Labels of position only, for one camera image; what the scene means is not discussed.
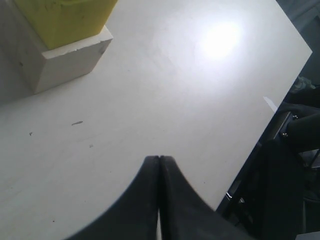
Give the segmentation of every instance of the yellow object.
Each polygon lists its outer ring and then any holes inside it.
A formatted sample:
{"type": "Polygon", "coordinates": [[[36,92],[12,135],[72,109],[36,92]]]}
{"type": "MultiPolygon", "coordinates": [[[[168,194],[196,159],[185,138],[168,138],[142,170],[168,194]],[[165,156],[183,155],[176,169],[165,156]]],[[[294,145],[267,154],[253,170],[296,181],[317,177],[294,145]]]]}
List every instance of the yellow object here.
{"type": "Polygon", "coordinates": [[[97,35],[118,0],[14,0],[51,50],[97,35]]]}

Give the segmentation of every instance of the white tabletop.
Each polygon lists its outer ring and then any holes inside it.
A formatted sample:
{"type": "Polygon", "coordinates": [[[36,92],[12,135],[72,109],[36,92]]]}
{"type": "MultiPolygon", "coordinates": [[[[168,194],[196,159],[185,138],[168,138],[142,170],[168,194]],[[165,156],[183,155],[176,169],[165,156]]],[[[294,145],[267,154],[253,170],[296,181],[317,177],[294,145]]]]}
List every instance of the white tabletop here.
{"type": "Polygon", "coordinates": [[[95,70],[38,95],[0,53],[2,240],[78,231],[148,155],[217,208],[311,54],[275,0],[119,0],[107,26],[95,70]]]}

